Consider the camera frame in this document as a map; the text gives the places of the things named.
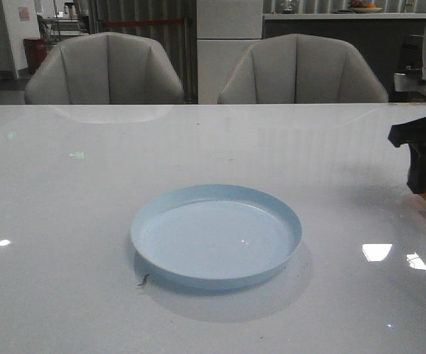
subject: chair backrest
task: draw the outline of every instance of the chair backrest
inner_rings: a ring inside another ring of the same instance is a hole
[[[283,35],[243,51],[218,103],[384,103],[388,95],[351,44]]]
[[[34,105],[180,104],[183,97],[159,42],[116,32],[60,42],[25,90]]]

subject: white table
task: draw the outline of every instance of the white table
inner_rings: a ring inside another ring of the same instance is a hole
[[[387,140],[392,124],[425,115],[0,106],[0,353],[426,354],[426,203],[405,186],[408,148]],[[224,294],[155,274],[136,286],[133,216],[210,183],[295,210],[303,240],[287,268]]]

